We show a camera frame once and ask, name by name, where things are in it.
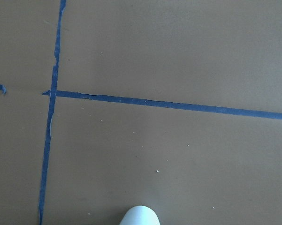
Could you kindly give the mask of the light blue cup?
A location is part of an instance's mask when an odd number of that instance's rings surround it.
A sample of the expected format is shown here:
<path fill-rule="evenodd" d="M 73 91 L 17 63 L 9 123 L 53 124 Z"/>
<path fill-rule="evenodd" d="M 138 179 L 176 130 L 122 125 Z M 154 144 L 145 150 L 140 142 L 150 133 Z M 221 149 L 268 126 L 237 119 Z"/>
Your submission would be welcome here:
<path fill-rule="evenodd" d="M 160 225 L 160 221 L 149 207 L 134 206 L 125 213 L 119 225 Z"/>

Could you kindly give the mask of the blue tape strip middle row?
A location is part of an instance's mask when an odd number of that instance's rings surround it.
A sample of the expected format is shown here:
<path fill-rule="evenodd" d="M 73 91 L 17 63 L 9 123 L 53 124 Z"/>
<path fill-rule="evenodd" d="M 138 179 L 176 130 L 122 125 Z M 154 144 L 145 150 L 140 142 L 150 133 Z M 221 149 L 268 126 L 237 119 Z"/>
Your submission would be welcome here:
<path fill-rule="evenodd" d="M 142 106 L 169 108 L 169 109 L 177 109 L 177 110 L 282 120 L 281 112 L 238 109 L 238 108 L 212 106 L 212 105 L 196 105 L 196 104 L 188 104 L 188 103 L 156 101 L 149 99 L 131 98 L 131 97 L 129 98 L 129 97 L 119 97 L 119 96 L 109 96 L 109 95 L 92 95 L 92 94 L 65 91 L 65 90 L 57 90 L 55 96 L 58 98 L 62 97 L 62 98 L 73 98 L 73 99 L 88 99 L 90 101 L 100 101 L 100 102 L 129 104 L 129 105 L 142 105 Z"/>

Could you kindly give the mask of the blue tape strip right side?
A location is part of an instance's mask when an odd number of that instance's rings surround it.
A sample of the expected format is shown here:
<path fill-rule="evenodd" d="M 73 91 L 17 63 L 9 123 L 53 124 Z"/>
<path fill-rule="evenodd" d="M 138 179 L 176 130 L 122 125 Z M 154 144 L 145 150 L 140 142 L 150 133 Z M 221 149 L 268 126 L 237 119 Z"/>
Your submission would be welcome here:
<path fill-rule="evenodd" d="M 53 119 L 54 110 L 55 110 L 60 52 L 61 52 L 61 22 L 62 22 L 64 10 L 66 8 L 66 3 L 67 2 L 65 0 L 60 1 L 55 47 L 54 47 L 55 63 L 52 69 L 51 87 L 49 90 L 46 135 L 45 135 L 45 144 L 44 144 L 44 152 L 43 152 L 42 171 L 41 171 L 41 182 L 40 182 L 40 191 L 39 191 L 39 202 L 38 202 L 38 214 L 39 214 L 39 224 L 40 225 L 43 224 L 44 209 L 45 209 L 46 184 L 47 184 L 50 146 L 51 146 L 51 126 L 52 126 L 52 119 Z"/>

